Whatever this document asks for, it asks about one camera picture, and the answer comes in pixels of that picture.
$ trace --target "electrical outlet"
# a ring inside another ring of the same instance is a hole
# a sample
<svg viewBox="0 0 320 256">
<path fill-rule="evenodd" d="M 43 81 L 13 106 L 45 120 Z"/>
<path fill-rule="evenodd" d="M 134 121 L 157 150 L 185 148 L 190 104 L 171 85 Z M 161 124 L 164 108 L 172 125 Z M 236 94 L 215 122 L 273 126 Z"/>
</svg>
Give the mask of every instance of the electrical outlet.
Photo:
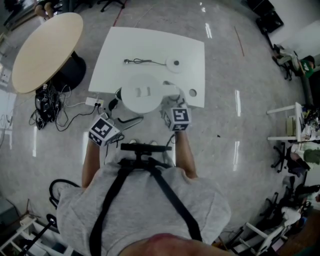
<svg viewBox="0 0 320 256">
<path fill-rule="evenodd" d="M 101 108 L 104 105 L 104 100 L 103 99 L 97 99 L 97 98 L 91 98 L 91 97 L 86 97 L 85 104 L 89 106 L 95 106 L 96 103 L 101 104 Z"/>
</svg>

